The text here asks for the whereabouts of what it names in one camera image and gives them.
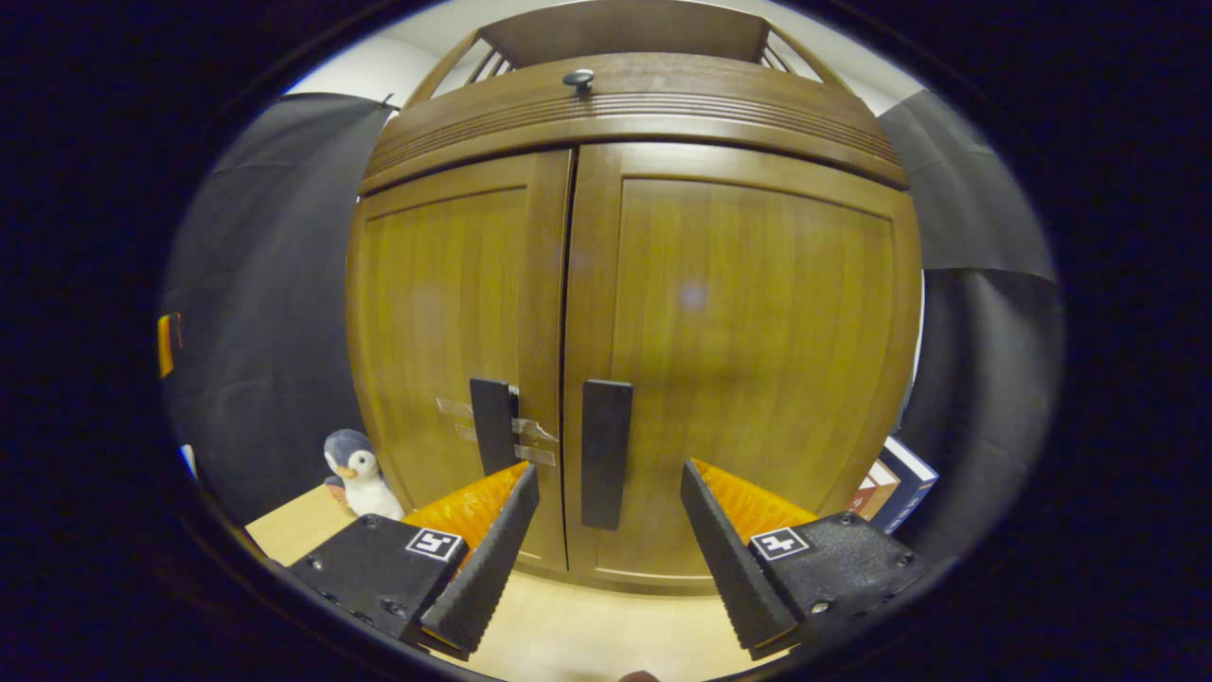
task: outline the stuffed penguin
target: stuffed penguin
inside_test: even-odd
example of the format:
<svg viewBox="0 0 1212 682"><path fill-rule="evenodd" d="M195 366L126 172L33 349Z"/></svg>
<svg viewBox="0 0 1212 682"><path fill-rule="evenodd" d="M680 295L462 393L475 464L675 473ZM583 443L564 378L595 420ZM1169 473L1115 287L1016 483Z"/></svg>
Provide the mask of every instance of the stuffed penguin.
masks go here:
<svg viewBox="0 0 1212 682"><path fill-rule="evenodd" d="M324 459L342 478L345 500L354 514L375 514L393 521L404 518L404 508L379 474L370 439L353 429L342 429L324 442Z"/></svg>

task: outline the cabinet knob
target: cabinet knob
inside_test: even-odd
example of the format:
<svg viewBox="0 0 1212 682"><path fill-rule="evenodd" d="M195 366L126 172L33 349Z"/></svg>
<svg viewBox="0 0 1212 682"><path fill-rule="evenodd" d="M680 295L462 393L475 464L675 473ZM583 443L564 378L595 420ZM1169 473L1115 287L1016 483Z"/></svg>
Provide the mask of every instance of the cabinet knob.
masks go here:
<svg viewBox="0 0 1212 682"><path fill-rule="evenodd" d="M594 71L589 69L577 69L564 76L565 85L574 85L577 87L577 94L584 94L589 92L593 87Z"/></svg>

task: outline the orange object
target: orange object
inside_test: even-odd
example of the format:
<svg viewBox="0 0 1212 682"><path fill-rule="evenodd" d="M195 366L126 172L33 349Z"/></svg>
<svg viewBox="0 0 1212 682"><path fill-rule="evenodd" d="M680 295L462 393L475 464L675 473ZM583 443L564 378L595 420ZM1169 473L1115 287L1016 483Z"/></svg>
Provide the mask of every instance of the orange object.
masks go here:
<svg viewBox="0 0 1212 682"><path fill-rule="evenodd" d="M331 483L327 486L328 486L328 493L332 494L332 499L336 500L338 505L348 508L349 500L345 498L345 489L342 488L341 486L332 486Z"/></svg>
<svg viewBox="0 0 1212 682"><path fill-rule="evenodd" d="M519 463L501 470L445 498L429 503L404 517L404 522L462 535L463 540L467 541L468 550L470 550L463 560L463 564L467 564L467 560L471 558L480 543L484 543L488 528L492 522L497 521L501 509L505 506L505 500L514 492L518 480L521 478L527 466L530 463Z"/></svg>
<svg viewBox="0 0 1212 682"><path fill-rule="evenodd" d="M160 379L172 372L172 315L160 315L156 322L156 337L160 343Z"/></svg>
<svg viewBox="0 0 1212 682"><path fill-rule="evenodd" d="M707 487L711 489L715 500L720 503L724 514L732 522L732 528L741 535L745 545L754 535L768 531L812 523L817 515L804 510L783 498L749 483L722 469L691 458Z"/></svg>

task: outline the ceiling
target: ceiling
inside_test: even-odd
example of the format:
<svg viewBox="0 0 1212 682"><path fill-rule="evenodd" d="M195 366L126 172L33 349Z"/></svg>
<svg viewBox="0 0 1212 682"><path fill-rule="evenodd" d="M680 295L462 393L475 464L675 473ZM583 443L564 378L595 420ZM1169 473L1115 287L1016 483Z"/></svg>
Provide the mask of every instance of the ceiling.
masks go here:
<svg viewBox="0 0 1212 682"><path fill-rule="evenodd" d="M447 0L387 29L384 34L440 58L471 30L531 10L562 5L551 0ZM871 88L882 98L899 102L922 88L921 84L891 62L824 24L768 0L716 0L711 2L760 15L778 24L828 63L856 92Z"/></svg>

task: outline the blue book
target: blue book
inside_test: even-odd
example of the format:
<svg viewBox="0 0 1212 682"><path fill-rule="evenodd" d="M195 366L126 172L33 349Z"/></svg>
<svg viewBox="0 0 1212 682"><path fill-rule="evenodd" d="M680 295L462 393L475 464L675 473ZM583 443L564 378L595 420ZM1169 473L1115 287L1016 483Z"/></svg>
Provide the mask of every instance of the blue book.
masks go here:
<svg viewBox="0 0 1212 682"><path fill-rule="evenodd" d="M880 462L901 478L901 485L884 504L884 509L871 518L873 526L891 534L921 504L938 481L938 474L892 436L884 442Z"/></svg>

